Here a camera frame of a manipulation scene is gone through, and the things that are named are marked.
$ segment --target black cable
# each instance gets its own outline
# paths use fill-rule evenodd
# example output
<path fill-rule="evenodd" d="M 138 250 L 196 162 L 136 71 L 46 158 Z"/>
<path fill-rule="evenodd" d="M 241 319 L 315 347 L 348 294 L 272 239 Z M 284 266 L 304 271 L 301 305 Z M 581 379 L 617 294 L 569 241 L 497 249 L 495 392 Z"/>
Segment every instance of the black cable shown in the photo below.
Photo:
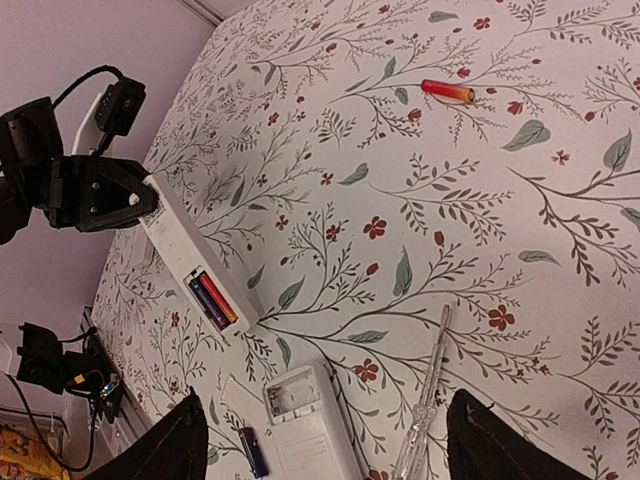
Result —
<path fill-rule="evenodd" d="M 103 65 L 101 67 L 96 67 L 93 70 L 89 70 L 87 73 L 79 77 L 75 82 L 69 85 L 69 87 L 64 92 L 62 92 L 62 94 L 56 99 L 56 101 L 53 102 L 53 108 L 55 109 L 58 105 L 60 105 L 60 103 L 65 98 L 67 98 L 71 92 L 73 92 L 76 88 L 78 88 L 79 85 L 86 82 L 91 77 L 104 72 L 112 73 L 118 78 L 118 80 L 122 80 L 124 78 L 124 75 L 122 74 L 122 72 L 118 70 L 116 67 L 112 67 L 111 65 Z"/>
<path fill-rule="evenodd" d="M 49 455 L 51 455 L 51 458 L 53 458 L 56 461 L 56 463 L 58 463 L 58 465 L 60 465 L 62 468 L 65 468 L 70 472 L 84 472 L 87 468 L 89 468 L 89 466 L 91 465 L 91 462 L 93 461 L 93 451 L 94 451 L 95 439 L 96 439 L 96 420 L 98 418 L 98 410 L 95 408 L 95 406 L 93 406 L 93 412 L 91 414 L 91 433 L 90 433 L 91 439 L 89 440 L 89 456 L 87 457 L 87 461 L 82 467 L 72 467 L 71 465 L 67 465 L 64 461 L 62 461 L 62 459 L 58 456 L 58 454 L 53 451 L 49 443 L 45 440 L 44 435 L 42 435 L 42 432 L 40 432 L 40 429 L 38 428 L 38 424 L 36 423 L 36 419 L 34 418 L 33 413 L 31 413 L 31 408 L 29 408 L 29 403 L 27 402 L 27 399 L 25 398 L 24 393 L 20 388 L 20 385 L 18 385 L 18 382 L 16 382 L 15 378 L 13 378 L 11 375 L 7 375 L 6 373 L 5 375 L 7 376 L 7 378 L 13 385 L 13 387 L 16 389 L 16 392 L 18 392 L 18 395 L 20 396 L 20 400 L 22 401 L 22 404 L 24 405 L 24 408 L 27 411 L 27 415 L 29 415 L 29 420 L 31 420 L 31 425 L 36 430 L 36 433 L 38 434 L 38 438 L 42 442 L 42 445 L 47 450 L 47 452 L 49 452 Z"/>
<path fill-rule="evenodd" d="M 69 340 L 60 340 L 60 343 L 76 343 L 76 342 L 79 342 L 80 340 L 84 340 L 85 338 L 90 337 L 91 335 L 95 335 L 96 333 L 98 333 L 98 327 L 94 325 L 91 328 L 89 328 L 89 330 L 87 330 L 84 333 L 81 333 L 77 337 L 73 337 Z"/>

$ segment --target clear plastic screwdriver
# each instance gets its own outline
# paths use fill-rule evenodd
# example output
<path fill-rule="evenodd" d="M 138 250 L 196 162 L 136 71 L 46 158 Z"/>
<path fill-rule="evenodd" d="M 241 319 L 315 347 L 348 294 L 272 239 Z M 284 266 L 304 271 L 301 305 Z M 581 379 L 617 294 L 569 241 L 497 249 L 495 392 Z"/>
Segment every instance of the clear plastic screwdriver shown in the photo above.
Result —
<path fill-rule="evenodd" d="M 431 352 L 427 378 L 420 401 L 413 406 L 413 423 L 407 432 L 398 455 L 393 480 L 417 480 L 427 456 L 429 425 L 436 414 L 436 390 L 442 367 L 446 333 L 451 323 L 451 306 L 445 305 L 440 319 L 438 341 Z"/>

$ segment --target pink wall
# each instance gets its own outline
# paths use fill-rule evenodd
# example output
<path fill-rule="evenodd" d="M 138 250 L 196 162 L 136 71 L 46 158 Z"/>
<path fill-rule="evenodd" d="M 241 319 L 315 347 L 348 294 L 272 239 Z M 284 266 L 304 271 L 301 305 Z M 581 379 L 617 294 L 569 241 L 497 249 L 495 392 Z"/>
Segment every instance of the pink wall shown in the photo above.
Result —
<path fill-rule="evenodd" d="M 114 144 L 117 156 L 140 160 L 211 34 L 176 0 L 6 1 L 0 3 L 0 27 L 0 112 L 56 97 L 87 70 L 115 65 L 147 86 L 129 137 Z M 112 82 L 100 75 L 56 110 L 67 151 L 90 102 Z M 51 230 L 34 212 L 29 227 L 0 247 L 0 323 L 31 322 L 72 336 L 82 307 L 93 300 L 110 242 L 108 233 Z M 61 411 L 60 398 L 27 390 L 34 408 Z M 18 404 L 4 377 L 0 404 Z"/>

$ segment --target floral bedsheet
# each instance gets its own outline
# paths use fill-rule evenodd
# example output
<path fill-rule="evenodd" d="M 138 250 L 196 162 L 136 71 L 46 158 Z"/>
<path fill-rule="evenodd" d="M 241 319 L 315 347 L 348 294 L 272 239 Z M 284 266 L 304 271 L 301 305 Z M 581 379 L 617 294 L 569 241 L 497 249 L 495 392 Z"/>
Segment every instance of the floral bedsheet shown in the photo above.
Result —
<path fill-rule="evenodd" d="M 387 480 L 451 303 L 428 478 L 457 388 L 591 478 L 640 478 L 638 58 L 633 0 L 262 0 L 224 22 L 145 166 L 261 319 L 221 345 L 119 232 L 94 320 L 145 410 L 193 385 L 211 478 L 250 478 L 225 378 L 259 393 L 324 359 L 363 478 Z"/>

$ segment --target white battery holder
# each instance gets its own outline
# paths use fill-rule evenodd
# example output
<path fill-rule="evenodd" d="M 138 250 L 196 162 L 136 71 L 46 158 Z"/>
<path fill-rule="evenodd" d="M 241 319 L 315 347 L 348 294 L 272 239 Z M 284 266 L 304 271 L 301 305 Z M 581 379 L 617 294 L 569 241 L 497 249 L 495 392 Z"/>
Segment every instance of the white battery holder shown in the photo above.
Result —
<path fill-rule="evenodd" d="M 158 208 L 140 218 L 140 225 L 158 254 L 193 304 L 202 321 L 227 345 L 228 339 L 249 331 L 258 322 L 258 313 L 240 293 L 231 276 L 202 236 L 182 202 L 163 175 L 149 175 L 143 183 L 158 194 Z M 238 318 L 220 329 L 206 315 L 202 304 L 189 288 L 194 274 L 206 273 Z"/>
<path fill-rule="evenodd" d="M 362 480 L 322 365 L 312 363 L 269 382 L 264 397 L 283 478 Z"/>

